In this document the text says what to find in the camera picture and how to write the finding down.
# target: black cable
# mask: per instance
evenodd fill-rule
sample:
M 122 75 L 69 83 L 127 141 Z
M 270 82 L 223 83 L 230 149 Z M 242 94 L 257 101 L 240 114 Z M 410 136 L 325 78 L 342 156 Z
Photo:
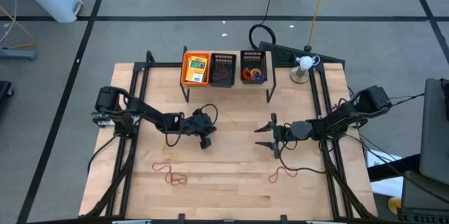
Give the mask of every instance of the black cable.
M 180 122 L 181 122 L 181 120 L 182 119 L 184 119 L 184 117 L 185 117 L 185 115 L 184 115 L 184 112 L 180 112 Z M 177 145 L 177 143 L 180 141 L 180 139 L 181 139 L 181 136 L 182 136 L 182 129 L 184 128 L 184 125 L 183 124 L 181 124 L 180 125 L 180 130 L 178 131 L 178 133 L 177 133 L 177 139 L 176 139 L 176 141 L 175 141 L 175 143 L 173 143 L 173 144 L 170 144 L 170 143 L 168 143 L 168 133 L 167 133 L 167 130 L 168 130 L 168 128 L 167 128 L 167 123 L 164 121 L 164 120 L 162 120 L 163 121 L 163 126 L 164 126 L 164 128 L 165 128 L 165 135 L 166 135 L 166 144 L 167 144 L 167 146 L 169 146 L 169 147 L 175 147 L 176 145 Z
M 384 162 L 384 163 L 385 163 L 385 164 L 386 164 L 386 165 L 387 165 L 387 166 L 388 166 L 394 173 L 396 173 L 397 175 L 402 176 L 404 179 L 410 181 L 413 185 L 415 185 L 416 187 L 418 187 L 419 189 L 421 189 L 423 192 L 426 192 L 427 194 L 429 194 L 429 195 L 431 195 L 431 196 L 433 196 L 433 197 L 435 197 L 435 198 L 437 198 L 437 199 L 440 199 L 442 202 L 445 202 L 446 204 L 449 204 L 449 200 L 447 200 L 447 199 L 445 199 L 445 198 L 443 198 L 443 197 L 440 197 L 439 195 L 436 195 L 436 194 L 434 194 L 433 192 L 428 191 L 427 189 L 425 189 L 425 188 L 422 187 L 421 185 L 418 185 L 415 181 L 413 181 L 413 180 L 411 180 L 411 179 L 405 177 L 401 172 L 399 172 L 396 168 L 394 168 L 389 162 L 386 162 L 386 161 L 384 160 L 383 157 L 379 156 L 378 154 L 376 154 L 376 153 L 374 153 L 372 150 L 370 150 L 370 149 L 368 148 L 368 146 L 367 146 L 362 140 L 357 139 L 357 138 L 355 138 L 355 137 L 353 137 L 353 136 L 350 136 L 350 135 L 348 135 L 348 134 L 346 134 L 346 136 L 349 136 L 349 137 L 351 137 L 351 138 L 353 138 L 353 139 L 359 141 L 359 142 L 362 144 L 362 146 L 363 146 L 369 153 L 373 154 L 375 157 L 377 157 L 377 158 L 380 159 L 382 162 Z
M 410 101 L 410 100 L 412 100 L 412 99 L 415 99 L 415 98 L 420 97 L 420 96 L 423 96 L 423 95 L 424 95 L 424 93 L 421 93 L 421 94 L 418 94 L 418 95 L 411 96 L 410 98 L 407 98 L 406 100 L 402 100 L 402 101 L 397 102 L 396 104 L 393 104 L 391 107 L 400 105 L 400 104 L 402 104 L 402 103 L 405 103 L 405 102 L 407 102 L 407 101 Z
M 137 120 L 137 121 L 135 121 L 134 123 L 133 123 L 133 125 L 131 126 L 131 129 L 130 129 L 130 131 L 128 132 L 128 135 L 129 134 L 131 134 L 132 133 L 132 131 L 133 131 L 133 129 L 134 129 L 134 126 L 135 125 L 137 125 L 140 121 L 142 120 L 142 117 L 139 117 L 139 119 Z M 92 161 L 94 160 L 94 158 L 103 150 L 103 149 L 105 149 L 115 138 L 117 138 L 118 137 L 118 135 L 114 135 L 114 136 L 112 136 L 112 138 L 111 139 L 109 139 L 105 144 L 103 144 L 103 146 L 101 146 L 97 151 L 95 151 L 95 153 L 93 153 L 93 155 L 92 155 L 92 157 L 91 157 L 91 159 L 89 160 L 89 163 L 88 163 L 88 165 L 87 165 L 87 174 L 89 175 L 89 171 L 91 170 L 91 164 L 92 164 Z
M 281 160 L 282 166 L 284 168 L 286 168 L 287 170 L 289 170 L 289 171 L 311 171 L 311 172 L 318 173 L 318 174 L 325 174 L 326 173 L 325 171 L 317 171 L 317 170 L 314 170 L 312 168 L 307 168 L 307 167 L 300 167 L 300 168 L 287 167 L 287 165 L 283 162 L 283 159 L 282 159 L 282 152 L 283 152 L 283 149 L 285 147 L 286 147 L 286 143 L 283 143 L 281 149 L 279 150 L 279 160 Z
M 217 113 L 215 114 L 215 119 L 214 119 L 213 122 L 212 122 L 212 126 L 213 126 L 213 125 L 215 125 L 215 122 L 217 122 L 217 119 L 218 119 L 218 108 L 217 108 L 214 104 L 209 103 L 209 104 L 203 105 L 203 107 L 200 108 L 200 110 L 203 111 L 203 109 L 206 108 L 206 107 L 208 107 L 208 106 L 214 107 L 214 108 L 215 108 L 215 111 L 217 112 Z
M 351 91 L 351 94 L 349 94 L 349 95 L 353 96 L 354 92 L 352 91 L 351 87 L 348 86 L 348 90 Z
M 377 146 L 376 144 L 374 144 L 372 141 L 368 140 L 368 138 L 366 138 L 365 136 L 363 136 L 363 134 L 359 133 L 360 137 L 362 137 L 364 140 L 368 141 L 371 145 L 373 145 L 374 147 L 376 147 L 378 150 L 382 151 L 383 153 L 387 154 L 390 158 L 392 158 L 393 160 L 389 160 L 387 158 L 387 160 L 389 160 L 390 162 L 392 161 L 398 161 L 400 164 L 402 164 L 402 166 L 404 166 L 407 170 L 413 171 L 414 169 L 410 168 L 408 165 L 404 164 L 403 162 L 401 162 L 400 160 L 397 160 L 396 158 L 394 158 L 392 155 L 390 155 L 389 153 L 387 153 L 387 151 L 383 150 L 381 147 Z
M 93 156 L 91 157 L 91 159 L 89 160 L 89 163 L 87 165 L 87 174 L 89 175 L 89 171 L 91 170 L 91 164 L 92 161 L 94 160 L 94 158 L 97 156 L 98 153 L 100 153 L 105 147 L 107 147 L 115 138 L 117 138 L 116 135 L 112 136 L 112 138 L 110 140 L 108 140 L 105 144 L 103 144 L 103 146 L 101 146 L 97 151 L 95 151 L 95 153 L 93 153 Z
M 323 151 L 323 148 L 321 147 L 321 144 L 318 144 L 318 149 L 320 149 L 320 151 Z M 328 153 L 331 153 L 334 150 L 334 146 L 331 147 L 331 149 L 328 151 Z
M 284 123 L 284 126 L 290 126 L 290 127 L 291 127 L 292 125 L 289 124 L 289 123 Z M 286 136 L 287 136 L 289 133 L 291 133 L 291 131 L 290 131 L 290 130 L 287 130 L 287 131 L 286 131 L 286 134 L 285 134 L 284 137 L 283 137 L 283 139 L 285 139 Z M 325 174 L 325 173 L 326 173 L 325 171 L 317 171 L 317 170 L 314 170 L 314 169 L 312 169 L 312 168 L 307 168 L 307 167 L 300 167 L 300 168 L 290 168 L 290 167 L 287 167 L 287 165 L 283 162 L 283 159 L 282 159 L 282 152 L 283 152 L 283 149 L 286 148 L 287 150 L 294 150 L 294 149 L 296 148 L 296 146 L 297 146 L 297 140 L 295 141 L 295 146 L 292 147 L 292 148 L 287 147 L 287 144 L 288 144 L 288 143 L 289 143 L 289 142 L 287 142 L 287 141 L 283 141 L 283 142 L 282 142 L 282 147 L 281 147 L 281 149 L 279 150 L 279 160 L 281 160 L 282 166 L 283 166 L 284 168 L 286 168 L 286 169 L 289 170 L 289 171 L 311 171 L 311 172 L 318 173 L 318 174 Z
M 267 27 L 266 25 L 263 25 L 263 24 L 265 23 L 265 20 L 267 19 L 268 9 L 269 9 L 269 3 L 270 3 L 270 2 L 271 2 L 271 0 L 268 0 L 267 10 L 265 11 L 265 16 L 264 16 L 264 19 L 262 20 L 262 22 L 261 22 L 260 24 L 253 25 L 253 26 L 250 28 L 250 33 L 249 33 L 250 44 L 251 44 L 251 47 L 253 47 L 253 49 L 254 49 L 255 51 L 258 51 L 259 48 L 254 44 L 254 41 L 253 41 L 253 32 L 254 32 L 254 30 L 255 30 L 256 28 L 258 28 L 258 27 L 261 27 L 262 29 L 264 29 L 265 31 L 267 31 L 268 34 L 270 35 L 270 37 L 272 38 L 272 44 L 276 44 L 276 35 L 274 34 L 274 31 L 273 31 L 271 28 Z

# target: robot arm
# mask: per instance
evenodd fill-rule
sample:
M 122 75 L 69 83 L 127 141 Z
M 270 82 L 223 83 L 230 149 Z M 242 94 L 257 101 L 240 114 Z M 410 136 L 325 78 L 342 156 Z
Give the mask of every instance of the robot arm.
M 382 87 L 371 86 L 354 94 L 351 100 L 342 103 L 336 110 L 322 119 L 308 119 L 306 121 L 294 121 L 290 127 L 278 126 L 276 114 L 272 114 L 272 120 L 256 133 L 273 131 L 274 142 L 256 143 L 269 147 L 274 151 L 274 158 L 279 158 L 279 143 L 289 141 L 327 140 L 340 138 L 348 130 L 350 124 L 357 123 L 360 128 L 368 122 L 369 118 L 383 115 L 391 107 L 390 99 Z
M 119 105 L 120 97 L 126 104 L 122 110 Z M 201 109 L 195 110 L 193 116 L 184 118 L 184 113 L 162 113 L 139 98 L 131 97 L 122 88 L 106 86 L 98 93 L 95 109 L 102 115 L 108 116 L 116 125 L 115 134 L 129 137 L 133 134 L 135 119 L 145 119 L 156 126 L 156 129 L 165 134 L 183 134 L 200 136 L 201 149 L 210 146 L 207 136 L 217 130 L 210 117 Z

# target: wooden tabletop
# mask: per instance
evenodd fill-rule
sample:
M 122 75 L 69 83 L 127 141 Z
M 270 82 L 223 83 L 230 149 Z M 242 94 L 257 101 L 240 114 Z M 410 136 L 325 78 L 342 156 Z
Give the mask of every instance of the wooden tabletop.
M 133 64 L 117 64 L 112 86 L 129 89 Z M 340 64 L 325 64 L 332 104 L 348 98 L 347 83 Z M 278 220 L 332 220 L 326 176 L 300 171 L 295 178 L 283 171 L 276 183 L 268 177 L 281 165 L 272 152 L 254 144 L 270 142 L 272 132 L 253 133 L 264 126 L 275 112 L 278 122 L 291 123 L 315 118 L 311 86 L 296 84 L 289 78 L 288 68 L 276 69 L 277 91 L 267 104 L 265 90 L 197 89 L 186 103 L 179 80 L 180 68 L 151 68 L 145 102 L 162 112 L 181 112 L 187 116 L 206 103 L 219 109 L 217 131 L 210 135 L 212 145 L 201 150 L 199 139 L 183 136 L 175 147 L 165 144 L 164 134 L 154 125 L 142 121 L 133 178 L 128 198 L 127 218 Z M 317 83 L 324 106 L 321 84 Z M 213 110 L 206 108 L 212 117 Z M 113 128 L 100 129 L 96 149 L 112 136 Z M 348 134 L 358 137 L 351 129 Z M 116 159 L 118 140 L 93 161 L 80 214 L 91 210 L 109 186 Z M 340 141 L 348 185 L 367 210 L 377 215 L 360 143 L 351 138 Z M 291 167 L 324 170 L 318 143 L 300 141 L 293 151 L 284 151 L 284 161 Z M 170 162 L 173 171 L 188 177 L 186 185 L 172 186 L 164 181 L 164 171 L 153 171 L 154 162 Z M 336 184 L 340 215 L 344 215 L 340 188 Z M 117 199 L 121 196 L 121 187 Z M 119 200 L 115 204 L 118 213 Z

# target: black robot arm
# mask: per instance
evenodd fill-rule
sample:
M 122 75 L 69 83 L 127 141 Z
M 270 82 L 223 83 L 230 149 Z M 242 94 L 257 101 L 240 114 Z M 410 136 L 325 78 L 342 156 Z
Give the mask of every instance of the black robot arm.
M 119 101 L 123 97 L 126 109 L 122 110 Z M 201 109 L 195 110 L 193 116 L 184 118 L 184 113 L 162 113 L 139 98 L 131 97 L 122 88 L 105 86 L 98 93 L 95 110 L 115 123 L 115 135 L 130 137 L 136 120 L 145 119 L 153 123 L 157 130 L 165 134 L 182 134 L 200 136 L 201 149 L 210 146 L 207 136 L 217 130 L 210 117 Z
M 362 127 L 369 118 L 385 114 L 391 107 L 390 99 L 382 87 L 371 86 L 354 94 L 351 100 L 339 105 L 328 116 L 321 119 L 308 119 L 294 121 L 289 127 L 277 125 L 276 114 L 272 120 L 256 133 L 273 131 L 274 142 L 256 143 L 269 147 L 274 151 L 274 157 L 279 158 L 279 143 L 289 141 L 327 140 L 341 138 L 348 130 L 349 125 L 356 123 L 357 128 Z
M 273 130 L 274 142 L 256 143 L 269 147 L 274 152 L 274 158 L 281 158 L 282 150 L 289 141 L 299 141 L 312 138 L 320 140 L 320 144 L 326 144 L 329 139 L 339 139 L 345 135 L 350 124 L 360 128 L 366 124 L 369 118 L 374 118 L 389 111 L 391 102 L 382 87 L 371 86 L 356 93 L 351 100 L 338 105 L 328 116 L 322 119 L 308 119 L 295 121 L 289 127 L 278 126 L 276 114 L 272 114 L 272 120 L 263 128 L 255 132 Z M 346 194 L 352 206 L 362 218 L 376 219 L 352 192 L 344 178 L 338 173 L 337 167 L 332 163 L 329 152 L 323 152 L 323 162 L 326 172 L 337 181 L 343 193 Z

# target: metal stand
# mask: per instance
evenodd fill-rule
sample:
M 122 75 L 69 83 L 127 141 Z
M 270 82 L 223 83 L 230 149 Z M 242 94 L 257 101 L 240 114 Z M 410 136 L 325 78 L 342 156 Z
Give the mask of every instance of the metal stand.
M 0 49 L 0 59 L 34 60 L 36 57 L 36 51 Z

